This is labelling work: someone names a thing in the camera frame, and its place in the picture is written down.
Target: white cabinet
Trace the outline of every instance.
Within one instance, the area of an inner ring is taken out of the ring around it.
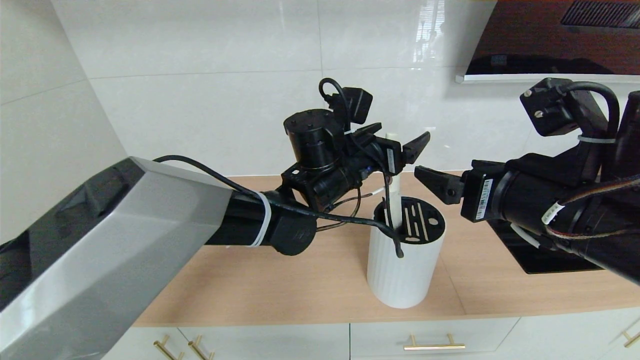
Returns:
[[[352,323],[351,358],[397,359],[433,354],[493,352],[518,318],[451,320],[429,322]],[[451,334],[460,347],[411,347],[445,345]],[[463,358],[461,355],[449,359]]]
[[[630,319],[630,327],[620,329],[612,342],[611,349],[599,360],[638,360],[640,359],[640,317]]]
[[[181,327],[215,360],[348,360],[349,324]]]
[[[500,360],[598,360],[639,318],[640,308],[523,317],[502,342],[497,355]]]
[[[154,346],[169,336],[165,349],[177,359],[184,352],[182,360],[198,360],[187,347],[184,336],[175,327],[132,327],[118,340],[116,345],[102,358],[103,360],[166,360]]]

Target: wire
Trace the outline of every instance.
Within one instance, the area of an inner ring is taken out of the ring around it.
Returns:
[[[559,85],[556,90],[561,95],[576,90],[592,91],[602,95],[605,101],[607,101],[607,107],[609,109],[607,137],[612,139],[616,138],[616,135],[618,134],[618,126],[620,124],[620,104],[618,103],[618,98],[613,90],[603,84],[593,83],[591,81],[576,81],[567,85]]]
[[[221,181],[223,184],[229,186],[230,188],[237,190],[247,196],[253,197],[254,199],[258,199],[260,200],[259,196],[253,192],[252,190],[249,190],[247,188],[245,188],[244,186],[233,182],[232,180],[230,180],[229,178],[225,177],[224,175],[221,175],[220,173],[218,173],[217,171],[209,168],[207,165],[204,165],[203,163],[200,163],[194,159],[188,158],[186,156],[182,156],[182,155],[167,155],[167,156],[161,156],[160,158],[155,159],[154,161],[156,163],[163,163],[165,161],[170,161],[170,160],[174,160],[174,161],[181,161],[183,163],[187,163],[193,167],[199,168],[200,170],[204,171],[207,175],[212,176],[213,178],[217,179],[218,181]],[[281,202],[278,202],[277,200],[274,199],[268,199],[269,203],[272,206],[275,206],[277,208],[280,209],[285,209],[288,211],[291,211],[293,213],[297,213],[297,214],[301,214],[301,215],[306,215],[306,216],[310,216],[310,217],[315,217],[315,218],[323,218],[323,219],[327,219],[327,220],[333,220],[333,221],[338,221],[338,222],[349,222],[352,224],[360,224],[360,225],[368,225],[368,226],[374,226],[377,227],[378,229],[380,229],[380,231],[385,235],[388,236],[389,238],[392,238],[393,241],[398,241],[400,242],[401,236],[399,234],[397,234],[393,228],[387,226],[386,224],[384,224],[383,222],[379,222],[379,221],[375,221],[375,220],[371,220],[368,218],[357,218],[357,217],[344,217],[344,216],[340,216],[340,215],[334,215],[334,214],[327,214],[327,213],[321,213],[319,211],[314,211],[308,208],[301,208],[299,206],[293,206],[293,205],[289,205],[289,204],[283,204]]]
[[[349,111],[349,101],[347,100],[347,96],[344,95],[344,90],[342,89],[342,86],[340,86],[340,84],[338,84],[338,82],[332,78],[324,78],[320,80],[320,83],[318,84],[318,90],[320,91],[320,95],[322,95],[324,101],[326,101],[327,103],[330,103],[331,96],[327,95],[324,92],[323,90],[324,84],[333,85],[333,87],[335,88],[335,91],[337,91],[338,95],[340,95],[340,98],[342,99],[342,104],[344,105],[344,112],[347,115],[347,121],[344,124],[344,131],[347,132],[351,130],[351,112]]]
[[[515,231],[516,234],[518,234],[524,241],[526,241],[527,243],[530,243],[531,245],[535,246],[537,249],[540,248],[540,241],[536,240],[533,238],[533,236],[529,235],[529,233],[527,233],[526,231],[524,231],[524,229],[522,229],[520,226],[517,226],[514,223],[511,223],[511,228]]]
[[[611,231],[608,233],[598,233],[598,234],[578,234],[578,233],[563,233],[558,230],[552,229],[548,223],[553,220],[553,218],[560,212],[567,204],[572,202],[588,199],[590,197],[594,197],[597,195],[603,195],[606,193],[618,192],[620,190],[625,190],[628,188],[633,188],[636,186],[640,186],[640,174],[623,177],[621,179],[605,181],[603,183],[596,183],[593,186],[589,186],[586,190],[583,188],[580,191],[567,196],[559,201],[557,201],[547,212],[545,213],[545,217],[543,217],[543,222],[545,223],[545,230],[547,234],[555,236],[556,238],[561,239],[569,239],[569,240],[588,240],[593,238],[605,238],[607,236],[613,235],[621,235],[621,234],[640,234],[640,229],[627,228],[617,231]]]
[[[366,193],[366,194],[364,194],[364,195],[360,196],[360,198],[361,198],[361,199],[364,199],[364,198],[366,198],[366,197],[372,197],[373,195],[374,195],[374,193]],[[348,197],[347,199],[344,199],[344,200],[340,200],[340,201],[336,202],[335,204],[332,204],[332,205],[328,206],[328,207],[324,210],[324,212],[325,212],[325,213],[329,213],[329,212],[333,211],[335,208],[337,208],[338,206],[340,206],[340,205],[342,205],[342,204],[344,204],[344,203],[346,203],[346,202],[354,201],[354,200],[358,200],[358,197],[357,197],[357,196],[354,196],[354,197]]]
[[[338,84],[338,82],[332,78],[324,78],[322,80],[320,80],[320,83],[318,84],[318,90],[320,91],[320,95],[322,95],[323,99],[326,102],[329,102],[331,97],[329,95],[327,95],[324,92],[323,86],[324,84],[331,84],[333,85],[333,87],[336,89],[336,91],[338,91],[338,95],[340,95],[340,98],[342,99],[342,103],[344,105],[344,110],[346,112],[346,116],[347,116],[347,121],[344,124],[344,130],[345,132],[351,130],[351,112],[349,110],[349,101],[347,100],[346,95],[344,95],[344,91],[342,89],[342,87],[340,86],[340,84]],[[369,152],[367,152],[362,145],[360,145],[355,138],[353,137],[352,133],[349,133],[346,135],[351,142],[353,143],[353,145],[355,147],[358,148],[358,150],[362,151],[367,157],[369,157],[370,159],[373,160],[373,162],[375,162],[375,164],[377,164],[378,167],[380,167],[380,171],[382,172],[382,176],[384,178],[384,182],[385,182],[385,199],[383,199],[383,202],[385,203],[385,210],[387,211],[387,220],[388,220],[388,225],[391,229],[395,229],[394,227],[394,223],[391,220],[391,207],[389,204],[389,183],[390,183],[390,176],[388,175],[388,170],[384,167],[384,165],[382,164],[382,161],[380,160],[380,158],[373,156],[372,154],[369,154]],[[397,239],[397,237],[394,236],[390,236],[392,239],[394,239],[394,246],[396,248],[396,255],[399,258],[404,257],[403,251],[401,249],[400,246],[400,241]]]
[[[360,188],[358,188],[358,196],[356,196],[356,197],[355,197],[355,199],[356,199],[358,202],[356,203],[356,207],[355,207],[355,208],[353,209],[353,211],[351,212],[351,215],[350,215],[351,217],[355,217],[355,216],[358,214],[358,211],[360,210],[360,203],[361,203],[361,201],[362,201],[362,193],[360,193]],[[340,203],[338,203],[338,205],[334,206],[333,208],[335,209],[335,208],[337,208],[338,206],[340,206]],[[344,221],[341,221],[341,222],[338,222],[338,223],[336,223],[336,224],[319,226],[319,227],[316,229],[316,232],[318,232],[318,231],[325,231],[325,230],[329,230],[329,229],[335,229],[336,227],[340,227],[340,226],[342,226],[342,225],[344,225],[344,224],[346,224],[346,223],[345,223]]]
[[[636,186],[640,186],[640,174],[622,177],[621,179],[605,181],[603,183],[595,183],[592,186],[586,187],[586,189],[582,188],[580,189],[580,191],[559,200],[557,203],[559,205],[565,206],[571,202],[575,202],[581,199],[588,199],[596,195],[617,192],[628,188],[634,188]]]
[[[547,234],[555,236],[556,238],[566,239],[566,240],[590,240],[595,238],[606,238],[614,235],[624,235],[624,234],[640,234],[640,229],[627,228],[616,231],[611,231],[609,233],[599,233],[599,234],[574,234],[574,233],[563,233],[558,230],[553,230],[549,225],[545,225],[545,230]]]

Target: white zip tie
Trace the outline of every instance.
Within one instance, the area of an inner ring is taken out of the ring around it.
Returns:
[[[564,209],[564,205],[560,205],[556,201],[556,203],[551,205],[549,210],[547,210],[547,212],[544,215],[542,215],[542,223],[545,225],[549,225],[551,220],[553,220],[562,209]]]
[[[578,140],[590,143],[616,143],[616,139],[586,138],[582,134],[578,135]]]
[[[271,204],[263,193],[255,193],[258,194],[258,197],[260,197],[260,200],[262,200],[262,203],[264,204],[264,220],[262,221],[262,227],[258,232],[258,236],[256,236],[255,240],[253,241],[253,244],[247,245],[247,247],[258,247],[262,244],[264,235],[267,233],[267,228],[269,227],[269,223],[271,222]]]
[[[371,192],[371,196],[376,195],[377,193],[379,193],[379,192],[383,192],[383,191],[385,191],[385,188],[377,189],[376,191]]]

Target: barcode label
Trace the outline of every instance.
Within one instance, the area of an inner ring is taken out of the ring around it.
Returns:
[[[476,220],[480,220],[484,217],[486,211],[486,205],[489,203],[489,195],[491,195],[491,185],[493,179],[487,179],[482,185],[482,193],[480,194],[480,203],[478,204],[478,211],[476,213]]]
[[[392,149],[387,149],[387,159],[389,162],[389,172],[392,174],[396,173],[396,160],[394,159],[394,151]]]

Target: wooden countertop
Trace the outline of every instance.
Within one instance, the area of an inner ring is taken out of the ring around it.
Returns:
[[[237,177],[271,190],[279,176]],[[382,184],[372,176],[369,192]],[[640,306],[640,286],[608,271],[527,275],[488,224],[460,216],[410,173],[403,195],[436,206],[447,234],[425,301],[411,309],[382,304],[367,285],[369,232],[347,224],[318,233],[298,256],[271,247],[205,246],[149,305],[134,326],[222,326],[388,322],[576,313]],[[380,196],[363,199],[367,217]],[[339,208],[348,215],[351,205]]]

